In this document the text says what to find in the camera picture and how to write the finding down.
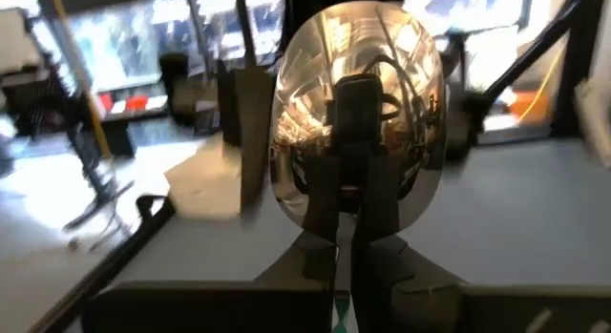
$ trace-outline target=table surface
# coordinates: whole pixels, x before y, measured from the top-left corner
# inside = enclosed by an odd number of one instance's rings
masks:
[[[466,281],[608,284],[610,192],[611,174],[580,141],[481,148],[460,173],[444,174],[425,214],[400,236]],[[251,215],[172,218],[115,284],[253,280],[301,232],[268,186]]]

